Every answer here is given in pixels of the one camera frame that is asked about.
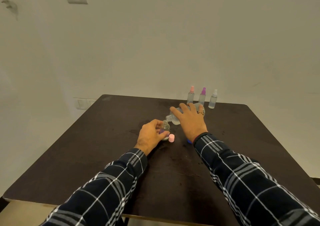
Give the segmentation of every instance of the bottle cap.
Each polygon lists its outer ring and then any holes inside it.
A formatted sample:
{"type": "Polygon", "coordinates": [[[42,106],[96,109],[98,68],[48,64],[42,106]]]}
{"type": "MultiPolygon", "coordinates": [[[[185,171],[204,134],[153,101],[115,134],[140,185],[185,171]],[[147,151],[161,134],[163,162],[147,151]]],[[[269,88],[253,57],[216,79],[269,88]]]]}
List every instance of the bottle cap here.
{"type": "Polygon", "coordinates": [[[174,134],[169,135],[169,142],[171,142],[171,143],[174,142],[174,134]]]}

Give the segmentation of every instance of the right hand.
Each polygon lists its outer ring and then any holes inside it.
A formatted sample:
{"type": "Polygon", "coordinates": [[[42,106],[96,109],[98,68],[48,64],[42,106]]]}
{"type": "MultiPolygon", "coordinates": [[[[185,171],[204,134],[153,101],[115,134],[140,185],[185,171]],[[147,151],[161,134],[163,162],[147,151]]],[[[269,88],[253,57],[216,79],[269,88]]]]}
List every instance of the right hand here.
{"type": "Polygon", "coordinates": [[[197,136],[208,130],[205,121],[203,120],[203,115],[200,113],[203,112],[203,105],[199,105],[199,113],[197,113],[194,104],[189,103],[187,106],[184,103],[179,104],[183,113],[173,106],[170,107],[170,111],[179,119],[186,138],[193,142],[197,136]]]}

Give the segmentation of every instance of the navy plaid sleeve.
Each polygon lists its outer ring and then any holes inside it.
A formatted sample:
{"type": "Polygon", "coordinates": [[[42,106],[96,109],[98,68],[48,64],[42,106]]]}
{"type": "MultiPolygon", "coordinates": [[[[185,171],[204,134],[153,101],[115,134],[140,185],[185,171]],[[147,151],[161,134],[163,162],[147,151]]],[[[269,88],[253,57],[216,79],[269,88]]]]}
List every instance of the navy plaid sleeve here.
{"type": "Polygon", "coordinates": [[[230,150],[209,133],[194,146],[241,225],[320,225],[318,215],[260,164],[230,150]]]}
{"type": "Polygon", "coordinates": [[[122,220],[124,206],[147,163],[147,157],[140,149],[130,149],[79,187],[48,215],[42,225],[115,225],[122,220]]]}

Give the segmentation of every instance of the plastic bottle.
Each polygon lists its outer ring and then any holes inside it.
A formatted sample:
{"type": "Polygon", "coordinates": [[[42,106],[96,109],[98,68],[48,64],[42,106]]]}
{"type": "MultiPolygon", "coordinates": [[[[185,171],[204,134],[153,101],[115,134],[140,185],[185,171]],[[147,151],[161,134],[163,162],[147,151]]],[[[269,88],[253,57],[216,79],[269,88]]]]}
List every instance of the plastic bottle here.
{"type": "Polygon", "coordinates": [[[206,87],[203,87],[201,94],[199,96],[199,103],[204,105],[205,104],[205,99],[206,99],[206,87]]]}
{"type": "Polygon", "coordinates": [[[213,109],[214,106],[216,105],[217,98],[218,98],[218,90],[214,90],[214,93],[212,94],[209,105],[208,105],[210,109],[213,109]]]}
{"type": "MultiPolygon", "coordinates": [[[[199,111],[199,105],[200,103],[195,103],[195,109],[197,110],[197,112],[199,111]]],[[[181,113],[183,113],[183,111],[181,110],[181,108],[176,108],[178,111],[180,111],[181,113]]],[[[180,121],[179,119],[170,111],[170,115],[167,115],[165,118],[168,122],[172,122],[174,125],[179,125],[180,121]]]]}
{"type": "Polygon", "coordinates": [[[195,87],[194,86],[191,86],[191,89],[188,93],[188,98],[186,100],[186,103],[193,103],[193,98],[195,96],[195,87]]]}
{"type": "MultiPolygon", "coordinates": [[[[164,131],[170,131],[170,125],[168,124],[167,120],[164,120],[161,127],[160,127],[160,133],[163,133],[164,131]]],[[[167,141],[169,138],[169,135],[167,137],[165,137],[164,139],[162,139],[162,141],[167,141]]]]}

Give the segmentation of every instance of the dark wooden table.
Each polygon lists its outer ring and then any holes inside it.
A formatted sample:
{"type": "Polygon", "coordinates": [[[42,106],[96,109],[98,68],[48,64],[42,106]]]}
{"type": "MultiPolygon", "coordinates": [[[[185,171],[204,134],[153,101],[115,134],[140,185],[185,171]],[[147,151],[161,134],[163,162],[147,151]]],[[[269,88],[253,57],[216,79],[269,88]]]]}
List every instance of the dark wooden table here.
{"type": "MultiPolygon", "coordinates": [[[[143,124],[163,120],[184,100],[102,95],[4,194],[8,200],[58,205],[107,163],[134,147],[143,124]]],[[[234,151],[257,159],[278,182],[320,213],[320,190],[246,105],[205,104],[210,132],[234,151]]],[[[174,143],[148,156],[125,214],[187,225],[238,225],[181,126],[174,143]]]]}

